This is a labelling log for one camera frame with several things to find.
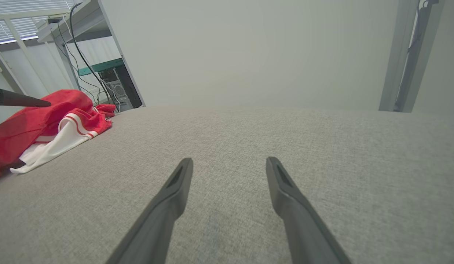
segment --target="red cloth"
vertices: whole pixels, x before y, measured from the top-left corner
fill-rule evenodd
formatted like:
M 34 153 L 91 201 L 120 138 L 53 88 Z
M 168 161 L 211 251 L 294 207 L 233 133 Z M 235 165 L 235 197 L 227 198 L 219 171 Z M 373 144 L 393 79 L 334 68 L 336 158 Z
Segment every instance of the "red cloth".
M 90 98 L 78 90 L 59 90 L 43 97 L 49 107 L 26 107 L 0 124 L 0 170 L 17 162 L 33 143 L 50 142 L 58 134 L 61 119 L 78 115 L 83 127 L 101 134 L 111 127 L 106 117 L 114 117 L 115 105 L 93 107 Z

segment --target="white horizontal blind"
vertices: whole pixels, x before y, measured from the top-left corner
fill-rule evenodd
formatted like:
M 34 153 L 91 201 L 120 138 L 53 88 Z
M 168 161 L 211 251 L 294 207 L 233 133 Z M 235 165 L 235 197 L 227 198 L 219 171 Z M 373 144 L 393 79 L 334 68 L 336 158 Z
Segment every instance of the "white horizontal blind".
M 38 10 L 55 10 L 71 8 L 72 0 L 0 0 L 0 14 L 19 13 Z M 34 17 L 35 21 L 45 19 L 45 16 Z M 31 17 L 12 19 L 12 24 L 22 39 L 36 36 L 38 29 Z M 0 21 L 0 42 L 14 40 L 4 21 Z

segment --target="green bar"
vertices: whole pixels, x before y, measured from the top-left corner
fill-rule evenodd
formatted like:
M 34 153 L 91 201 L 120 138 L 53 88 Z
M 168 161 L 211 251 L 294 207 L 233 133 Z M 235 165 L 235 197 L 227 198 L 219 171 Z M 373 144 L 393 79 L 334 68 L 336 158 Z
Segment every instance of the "green bar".
M 103 72 L 104 70 L 111 69 L 112 67 L 118 67 L 120 65 L 124 65 L 122 58 L 92 65 L 92 68 L 95 72 Z M 92 71 L 88 67 L 79 69 L 79 76 L 84 76 L 91 73 Z

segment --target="gray fabric surface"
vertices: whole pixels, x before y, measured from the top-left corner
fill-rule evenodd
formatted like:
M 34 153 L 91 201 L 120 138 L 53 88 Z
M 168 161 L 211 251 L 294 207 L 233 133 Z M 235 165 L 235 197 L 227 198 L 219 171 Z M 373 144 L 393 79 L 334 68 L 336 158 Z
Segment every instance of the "gray fabric surface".
M 104 263 L 192 157 L 167 263 L 290 263 L 265 163 L 281 160 L 355 264 L 454 263 L 454 119 L 318 110 L 130 110 L 0 179 L 0 263 Z

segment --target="red and white clothing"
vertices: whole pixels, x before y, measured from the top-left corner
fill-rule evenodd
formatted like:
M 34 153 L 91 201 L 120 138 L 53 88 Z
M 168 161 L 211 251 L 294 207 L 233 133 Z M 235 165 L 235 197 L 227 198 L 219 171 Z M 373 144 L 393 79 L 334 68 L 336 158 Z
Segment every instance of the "red and white clothing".
M 93 107 L 78 90 L 59 90 L 43 100 L 51 106 L 26 107 L 0 124 L 0 171 L 21 160 L 25 165 L 11 171 L 29 172 L 93 139 L 111 127 L 107 118 L 116 108 Z

